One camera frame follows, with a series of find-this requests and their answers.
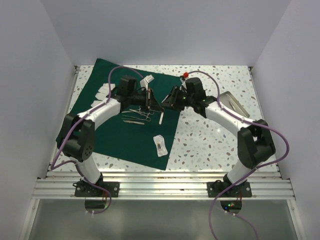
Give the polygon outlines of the small white paper packet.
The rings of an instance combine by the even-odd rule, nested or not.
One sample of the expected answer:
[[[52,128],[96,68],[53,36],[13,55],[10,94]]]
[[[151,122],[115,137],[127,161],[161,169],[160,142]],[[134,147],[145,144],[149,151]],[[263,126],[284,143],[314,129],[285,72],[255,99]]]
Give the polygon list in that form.
[[[164,118],[164,111],[163,111],[163,112],[161,112],[161,114],[160,114],[159,122],[158,122],[158,124],[159,124],[159,125],[161,125],[161,124],[162,124],[162,122],[163,122],[163,118]]]

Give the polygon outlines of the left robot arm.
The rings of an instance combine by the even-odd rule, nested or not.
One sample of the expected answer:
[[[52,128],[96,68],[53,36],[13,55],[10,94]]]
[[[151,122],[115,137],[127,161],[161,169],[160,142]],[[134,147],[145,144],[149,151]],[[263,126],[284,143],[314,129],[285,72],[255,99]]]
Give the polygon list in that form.
[[[87,183],[87,192],[92,196],[99,196],[104,190],[102,174],[92,157],[96,129],[131,105],[139,106],[143,111],[163,111],[148,86],[153,80],[152,75],[147,75],[140,81],[140,88],[136,88],[138,82],[130,76],[122,77],[118,85],[107,83],[106,97],[98,104],[84,112],[69,113],[64,117],[57,137],[58,152],[75,164],[81,180]]]

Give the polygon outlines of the metal instrument tray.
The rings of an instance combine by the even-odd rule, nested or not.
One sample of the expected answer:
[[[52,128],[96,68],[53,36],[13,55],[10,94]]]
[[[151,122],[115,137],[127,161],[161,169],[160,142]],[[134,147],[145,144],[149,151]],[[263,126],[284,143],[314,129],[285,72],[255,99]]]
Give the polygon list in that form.
[[[245,118],[250,117],[250,114],[245,110],[245,108],[240,104],[240,102],[234,97],[234,95],[230,91],[221,93],[219,96],[219,101],[227,108],[233,110],[241,116]]]

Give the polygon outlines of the aluminium mounting rail frame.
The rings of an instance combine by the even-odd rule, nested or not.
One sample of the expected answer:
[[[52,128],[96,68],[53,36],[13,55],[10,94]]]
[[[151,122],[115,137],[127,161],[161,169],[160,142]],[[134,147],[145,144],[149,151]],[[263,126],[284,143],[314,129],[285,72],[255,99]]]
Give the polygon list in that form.
[[[119,197],[112,202],[114,207],[124,201],[211,203],[206,184],[222,179],[232,169],[236,163],[236,144],[236,137],[221,125],[187,110],[178,120],[166,170],[97,153],[93,158],[106,181],[120,183]],[[80,175],[66,157],[60,156],[57,162],[58,169],[48,170],[45,178],[36,181],[20,234],[22,240],[35,237],[36,227],[41,223],[40,205],[44,202],[64,200],[78,209],[79,199],[74,195],[72,183]],[[289,231],[299,240],[306,239],[292,183],[282,176],[275,158],[253,173],[249,182],[252,197],[244,199],[245,208],[251,209],[258,201],[284,204],[284,222],[289,223]]]

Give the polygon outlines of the thin steel tweezers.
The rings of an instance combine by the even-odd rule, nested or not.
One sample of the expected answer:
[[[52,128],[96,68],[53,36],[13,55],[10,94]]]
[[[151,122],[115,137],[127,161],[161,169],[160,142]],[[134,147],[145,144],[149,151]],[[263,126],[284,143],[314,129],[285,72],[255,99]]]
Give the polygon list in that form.
[[[122,115],[122,117],[126,117],[126,118],[129,118],[129,119],[136,119],[136,120],[140,120],[140,118],[138,118],[138,117],[134,117],[134,116]]]

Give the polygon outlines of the clear plastic blister pack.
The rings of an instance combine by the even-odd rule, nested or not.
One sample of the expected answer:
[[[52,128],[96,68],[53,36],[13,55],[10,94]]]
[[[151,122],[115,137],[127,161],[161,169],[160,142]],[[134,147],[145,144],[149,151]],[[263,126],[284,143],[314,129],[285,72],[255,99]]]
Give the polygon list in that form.
[[[156,146],[157,156],[163,157],[168,154],[166,145],[165,145],[165,139],[162,135],[156,135],[153,137],[154,144]]]

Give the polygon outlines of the green surgical cloth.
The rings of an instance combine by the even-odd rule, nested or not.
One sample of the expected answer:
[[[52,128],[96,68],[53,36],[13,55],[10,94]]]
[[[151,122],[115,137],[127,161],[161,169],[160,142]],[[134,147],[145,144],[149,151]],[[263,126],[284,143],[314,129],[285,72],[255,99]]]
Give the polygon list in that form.
[[[174,86],[181,85],[177,76],[144,70],[132,71],[98,58],[87,83],[70,110],[70,114],[77,115],[88,110],[103,84],[118,85],[124,76],[140,80],[147,75],[154,77],[150,86],[159,102],[170,93]],[[160,115],[159,112],[156,112],[151,116],[151,122],[144,125],[125,123],[120,114],[111,117],[95,131],[95,145],[92,154],[100,154],[158,170],[165,170],[169,156],[158,157],[153,137],[163,136],[166,149],[171,151],[180,113],[174,110],[165,110],[161,125],[159,125]]]

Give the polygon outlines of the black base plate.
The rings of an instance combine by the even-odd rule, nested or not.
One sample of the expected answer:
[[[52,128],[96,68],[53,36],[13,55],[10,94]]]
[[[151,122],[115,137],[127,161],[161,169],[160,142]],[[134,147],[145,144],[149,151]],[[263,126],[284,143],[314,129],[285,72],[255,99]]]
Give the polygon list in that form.
[[[251,185],[248,181],[235,185],[231,188],[229,188],[229,186],[230,184],[221,180],[207,182],[207,195],[209,198],[251,198],[253,196]]]
[[[120,190],[120,183],[115,181],[102,182],[98,184],[98,187],[92,186],[85,181],[78,181],[72,184],[75,187],[74,196],[93,198],[93,197],[106,197],[107,193],[103,190],[107,190],[112,198],[117,198]]]

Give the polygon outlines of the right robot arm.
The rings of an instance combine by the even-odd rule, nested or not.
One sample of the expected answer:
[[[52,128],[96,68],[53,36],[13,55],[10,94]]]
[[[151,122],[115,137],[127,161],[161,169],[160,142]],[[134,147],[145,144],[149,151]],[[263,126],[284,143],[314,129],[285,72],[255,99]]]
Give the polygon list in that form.
[[[241,184],[247,180],[247,174],[276,152],[266,121],[253,121],[233,110],[232,115],[229,115],[227,108],[216,97],[206,94],[202,81],[197,77],[187,79],[182,86],[174,86],[161,106],[178,112],[191,107],[195,113],[218,123],[236,136],[237,163],[223,177],[223,181],[216,181],[214,184],[215,188],[223,190],[227,196],[235,196],[241,190]]]

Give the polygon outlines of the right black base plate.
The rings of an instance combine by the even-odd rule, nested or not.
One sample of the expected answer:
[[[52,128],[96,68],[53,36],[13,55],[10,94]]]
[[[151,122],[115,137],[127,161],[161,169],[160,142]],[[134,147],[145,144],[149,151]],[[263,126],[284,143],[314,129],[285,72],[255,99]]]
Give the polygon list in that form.
[[[221,180],[207,182],[207,195],[209,198],[251,198],[253,196],[251,185],[248,181],[235,185],[231,188],[229,188],[229,186],[230,184]]]

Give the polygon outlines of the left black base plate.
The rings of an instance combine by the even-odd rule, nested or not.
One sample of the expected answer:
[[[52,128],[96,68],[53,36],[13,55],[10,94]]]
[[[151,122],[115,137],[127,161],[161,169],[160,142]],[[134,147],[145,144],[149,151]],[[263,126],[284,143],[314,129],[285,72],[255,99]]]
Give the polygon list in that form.
[[[103,190],[107,190],[112,198],[117,198],[120,190],[120,183],[115,181],[102,182],[98,184],[98,187],[92,186],[85,181],[78,181],[72,184],[75,187],[74,196],[93,198],[93,197],[106,197],[107,193]]]

